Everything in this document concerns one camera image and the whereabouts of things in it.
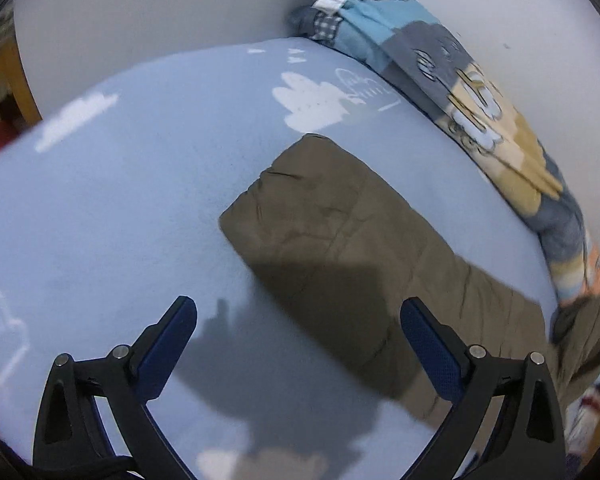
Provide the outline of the olive quilted puffer jacket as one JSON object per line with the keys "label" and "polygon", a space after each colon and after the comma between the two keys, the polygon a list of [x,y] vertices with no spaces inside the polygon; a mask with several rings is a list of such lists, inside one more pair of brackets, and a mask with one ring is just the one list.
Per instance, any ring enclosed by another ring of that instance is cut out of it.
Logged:
{"label": "olive quilted puffer jacket", "polygon": [[407,298],[494,356],[542,352],[562,405],[600,374],[600,298],[581,304],[550,342],[535,302],[455,255],[386,181],[324,136],[287,148],[219,222],[294,322],[364,385],[431,426],[446,406],[402,333]]}

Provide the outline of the navy star pillow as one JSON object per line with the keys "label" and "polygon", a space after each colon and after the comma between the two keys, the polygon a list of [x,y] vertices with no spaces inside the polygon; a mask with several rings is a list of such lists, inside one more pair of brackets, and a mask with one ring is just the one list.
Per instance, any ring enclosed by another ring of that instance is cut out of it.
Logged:
{"label": "navy star pillow", "polygon": [[566,430],[567,468],[579,472],[600,447],[600,384],[585,391]]}

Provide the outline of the light blue cloud bedsheet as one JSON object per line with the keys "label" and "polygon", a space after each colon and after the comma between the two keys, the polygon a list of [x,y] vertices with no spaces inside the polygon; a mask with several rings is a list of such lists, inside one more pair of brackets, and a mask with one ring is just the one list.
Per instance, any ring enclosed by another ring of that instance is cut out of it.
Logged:
{"label": "light blue cloud bedsheet", "polygon": [[219,228],[307,132],[391,184],[550,318],[536,237],[466,154],[352,58],[303,39],[114,76],[0,151],[0,437],[32,453],[53,360],[106,356],[192,297],[198,326],[151,413],[201,479],[396,479],[434,431],[358,385],[259,287]]}

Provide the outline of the patchwork cartoon blanket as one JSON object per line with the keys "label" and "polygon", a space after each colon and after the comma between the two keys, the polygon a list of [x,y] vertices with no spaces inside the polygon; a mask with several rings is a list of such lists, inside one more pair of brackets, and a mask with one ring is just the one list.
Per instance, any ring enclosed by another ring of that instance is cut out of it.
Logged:
{"label": "patchwork cartoon blanket", "polygon": [[600,296],[600,248],[556,162],[510,99],[417,0],[309,0],[294,31],[354,58],[421,110],[538,234],[559,304]]}

